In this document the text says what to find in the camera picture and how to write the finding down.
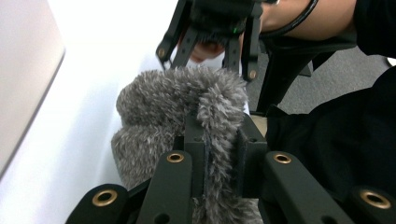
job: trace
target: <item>gray carpet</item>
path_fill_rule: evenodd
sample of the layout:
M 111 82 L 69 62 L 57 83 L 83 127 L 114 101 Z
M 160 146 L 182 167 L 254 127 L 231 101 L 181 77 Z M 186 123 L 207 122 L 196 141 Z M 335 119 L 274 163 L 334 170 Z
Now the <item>gray carpet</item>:
M 267 63 L 267 55 L 261 54 L 259 77 L 247 86 L 252 111 L 257 107 Z M 279 107 L 289 114 L 309 113 L 333 98 L 371 87 L 388 68 L 385 57 L 366 56 L 359 48 L 337 51 L 312 77 L 298 76 Z

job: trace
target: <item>gray plush toy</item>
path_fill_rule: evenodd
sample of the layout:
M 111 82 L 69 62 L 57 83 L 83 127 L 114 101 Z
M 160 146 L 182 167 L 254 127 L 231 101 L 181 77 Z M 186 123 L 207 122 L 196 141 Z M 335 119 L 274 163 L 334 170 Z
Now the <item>gray plush toy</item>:
M 234 141 L 244 117 L 246 83 L 225 69 L 147 71 L 120 93 L 122 128 L 111 146 L 120 177 L 132 189 L 152 177 L 160 156 L 184 134 L 192 110 L 209 142 L 206 195 L 193 200 L 193 223 L 262 223 L 257 201 L 241 199 L 230 185 Z

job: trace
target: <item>white tabletop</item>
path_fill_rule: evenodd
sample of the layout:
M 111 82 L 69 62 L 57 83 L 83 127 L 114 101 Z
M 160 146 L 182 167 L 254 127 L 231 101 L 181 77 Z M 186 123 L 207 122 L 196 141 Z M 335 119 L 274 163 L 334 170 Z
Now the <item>white tabletop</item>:
M 0 223 L 64 223 L 90 189 L 121 184 L 110 147 L 115 103 L 141 71 L 161 69 L 155 49 L 176 3 L 49 0 L 66 54 L 0 183 Z

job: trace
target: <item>gray fur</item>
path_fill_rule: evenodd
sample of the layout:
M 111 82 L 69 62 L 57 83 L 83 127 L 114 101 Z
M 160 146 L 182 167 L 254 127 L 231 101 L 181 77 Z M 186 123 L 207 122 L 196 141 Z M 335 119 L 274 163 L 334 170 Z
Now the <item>gray fur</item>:
M 120 93 L 122 128 L 111 146 L 127 189 L 151 178 L 160 156 L 184 134 L 192 110 L 210 143 L 206 195 L 194 200 L 194 223 L 261 223 L 255 200 L 241 199 L 230 186 L 236 131 L 247 101 L 245 82 L 225 69 L 179 68 L 147 71 Z

